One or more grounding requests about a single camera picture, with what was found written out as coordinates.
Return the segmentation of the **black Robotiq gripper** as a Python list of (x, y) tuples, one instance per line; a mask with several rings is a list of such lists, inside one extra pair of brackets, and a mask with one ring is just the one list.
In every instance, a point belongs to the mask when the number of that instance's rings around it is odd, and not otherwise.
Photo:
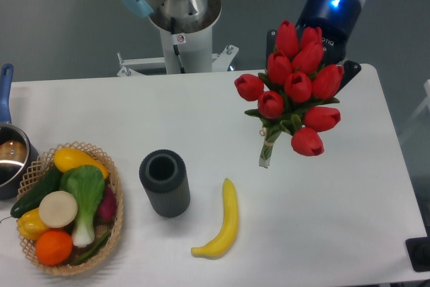
[[(323, 63), (337, 64), (346, 56), (346, 44), (361, 13), (359, 0), (307, 0), (296, 23), (299, 35), (307, 27), (322, 30), (322, 45), (325, 49)], [(277, 30), (266, 35), (266, 67), (269, 56), (276, 51)], [(343, 78), (337, 90), (339, 93), (358, 73), (361, 65), (352, 60), (343, 62)]]

